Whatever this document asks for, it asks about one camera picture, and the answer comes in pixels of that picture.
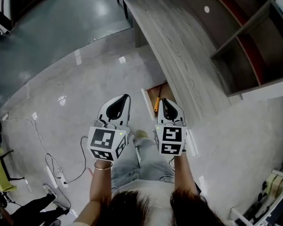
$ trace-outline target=yellow chair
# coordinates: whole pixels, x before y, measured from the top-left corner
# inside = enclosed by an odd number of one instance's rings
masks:
[[[2,192],[11,192],[17,189],[17,186],[13,186],[9,181],[24,179],[24,178],[11,178],[8,174],[3,158],[6,155],[10,154],[11,152],[13,152],[13,150],[0,156],[0,191]]]

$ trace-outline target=orange tool handle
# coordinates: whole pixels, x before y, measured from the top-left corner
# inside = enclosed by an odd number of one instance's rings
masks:
[[[157,98],[156,98],[156,102],[155,102],[155,106],[154,106],[154,111],[155,111],[155,112],[158,111],[158,108],[159,108],[159,101],[160,101],[160,98],[157,97]]]

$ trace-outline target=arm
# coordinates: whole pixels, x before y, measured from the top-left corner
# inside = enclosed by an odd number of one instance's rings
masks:
[[[98,168],[108,168],[110,167],[110,162],[97,160],[96,166]],[[89,203],[75,222],[92,225],[100,212],[100,203],[105,199],[108,201],[111,200],[111,169],[95,169],[90,186]]]
[[[198,194],[196,184],[194,182],[188,158],[185,153],[181,156],[174,157],[175,163],[175,190],[187,190],[193,194]]]
[[[9,225],[14,225],[14,220],[11,218],[10,214],[5,210],[4,207],[0,206],[0,211],[3,214],[4,218],[8,222]]]

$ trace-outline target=hair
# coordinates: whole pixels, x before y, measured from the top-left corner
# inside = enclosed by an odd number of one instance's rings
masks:
[[[111,202],[102,201],[100,214],[92,226],[144,226],[147,224],[148,198],[141,198],[137,191],[116,194]]]
[[[190,191],[175,190],[170,203],[173,209],[173,226],[225,226],[208,207],[206,200]]]

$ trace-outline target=floor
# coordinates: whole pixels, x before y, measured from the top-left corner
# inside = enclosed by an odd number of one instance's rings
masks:
[[[74,50],[131,27],[117,0],[45,0],[0,39],[0,107]]]
[[[80,65],[75,58],[78,54]],[[66,179],[71,180],[83,170],[80,139],[87,135],[100,106],[110,98],[128,93],[132,99],[131,131],[142,129],[152,136],[154,122],[141,88],[158,85],[164,79],[150,47],[135,48],[133,30],[129,29],[58,60],[23,86],[1,112],[8,111],[10,118],[36,113],[44,147],[63,168]],[[62,96],[64,105],[59,101]],[[283,162],[283,98],[242,101],[197,124],[192,136],[198,151],[197,156],[189,154],[195,180],[211,208],[227,219],[231,207],[244,211],[250,206],[271,169]],[[42,184],[52,183],[34,129],[25,126],[24,121],[3,122],[2,147],[15,150],[7,159],[12,176],[23,175],[28,182],[18,181],[18,190],[11,197],[23,205],[44,196]],[[92,167],[94,160],[85,146],[83,149],[87,166]],[[59,183],[76,213],[87,203],[90,181],[91,176],[84,173],[68,188]],[[60,202],[67,205],[67,200],[57,193]],[[9,205],[8,210],[12,212],[16,207]],[[61,220],[67,225],[74,219],[68,214]]]

